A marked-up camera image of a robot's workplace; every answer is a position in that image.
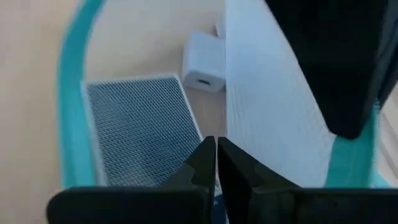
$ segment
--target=black object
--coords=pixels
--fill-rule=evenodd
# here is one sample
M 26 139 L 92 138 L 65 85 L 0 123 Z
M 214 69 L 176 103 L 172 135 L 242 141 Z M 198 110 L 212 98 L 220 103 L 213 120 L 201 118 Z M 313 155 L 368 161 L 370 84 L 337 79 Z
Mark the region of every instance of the black object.
M 357 138 L 398 78 L 398 1 L 266 0 L 329 130 Z
M 47 220 L 59 223 L 211 223 L 215 140 L 207 137 L 159 188 L 90 187 L 59 193 Z M 301 189 L 226 138 L 218 169 L 231 224 L 398 223 L 397 190 Z

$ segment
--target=gray mesh panel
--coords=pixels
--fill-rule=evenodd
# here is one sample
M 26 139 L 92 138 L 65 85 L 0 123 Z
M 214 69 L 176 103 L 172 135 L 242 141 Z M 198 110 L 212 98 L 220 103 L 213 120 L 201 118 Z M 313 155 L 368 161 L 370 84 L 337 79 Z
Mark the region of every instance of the gray mesh panel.
M 108 185 L 157 186 L 200 143 L 176 77 L 87 83 L 99 166 Z

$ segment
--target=white power adapter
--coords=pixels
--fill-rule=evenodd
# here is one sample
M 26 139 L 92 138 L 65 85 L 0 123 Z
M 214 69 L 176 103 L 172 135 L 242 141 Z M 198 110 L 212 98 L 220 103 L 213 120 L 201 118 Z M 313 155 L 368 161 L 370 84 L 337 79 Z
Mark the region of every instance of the white power adapter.
M 185 86 L 219 92 L 225 86 L 225 41 L 194 32 L 184 45 L 182 80 Z

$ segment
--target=teal edge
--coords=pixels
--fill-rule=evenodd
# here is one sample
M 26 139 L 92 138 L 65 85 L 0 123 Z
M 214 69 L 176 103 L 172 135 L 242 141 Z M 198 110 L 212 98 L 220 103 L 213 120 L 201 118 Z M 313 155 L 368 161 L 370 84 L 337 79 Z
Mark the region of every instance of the teal edge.
M 359 138 L 335 139 L 325 187 L 389 187 L 377 173 L 375 166 L 378 150 L 378 108 L 374 107 Z
M 80 93 L 91 25 L 103 0 L 81 2 L 64 37 L 57 68 L 58 150 L 62 187 L 95 185 L 90 138 Z
M 83 79 L 85 50 L 91 25 L 104 2 L 105 0 L 86 0 L 82 3 L 68 29 L 58 61 L 58 148 L 64 189 L 95 185 L 80 81 Z M 325 187 L 389 186 L 379 174 L 369 175 L 375 157 L 375 121 L 375 116 L 372 115 L 355 142 L 336 138 Z

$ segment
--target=wooden floor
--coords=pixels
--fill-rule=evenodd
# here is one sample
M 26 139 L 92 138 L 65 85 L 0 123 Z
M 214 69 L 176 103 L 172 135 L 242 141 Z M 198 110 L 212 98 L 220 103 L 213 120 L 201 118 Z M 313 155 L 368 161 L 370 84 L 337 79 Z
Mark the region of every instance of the wooden floor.
M 62 37 L 79 2 L 0 1 L 0 223 L 44 223 L 47 200 L 60 186 L 55 74 Z M 199 98 L 195 91 L 187 95 L 197 102 L 212 98 Z M 200 103 L 193 109 L 198 119 L 213 114 Z M 383 110 L 381 125 L 379 170 L 398 186 L 398 90 Z M 216 128 L 224 130 L 224 124 L 201 130 L 214 134 Z

